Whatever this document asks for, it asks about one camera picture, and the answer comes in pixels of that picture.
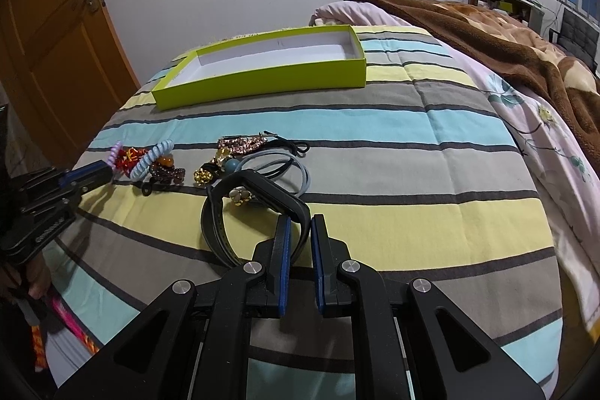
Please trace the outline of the person's left hand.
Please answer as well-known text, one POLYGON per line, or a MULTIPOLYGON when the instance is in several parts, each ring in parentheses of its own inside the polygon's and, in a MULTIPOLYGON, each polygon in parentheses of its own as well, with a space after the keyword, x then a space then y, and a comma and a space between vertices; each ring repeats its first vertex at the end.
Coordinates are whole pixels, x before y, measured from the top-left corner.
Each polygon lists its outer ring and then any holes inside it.
POLYGON ((27 294, 32 299, 43 297, 51 284, 50 269, 42 254, 37 254, 22 272, 8 264, 1 265, 1 295, 11 297, 22 289, 21 281, 27 285, 27 294))

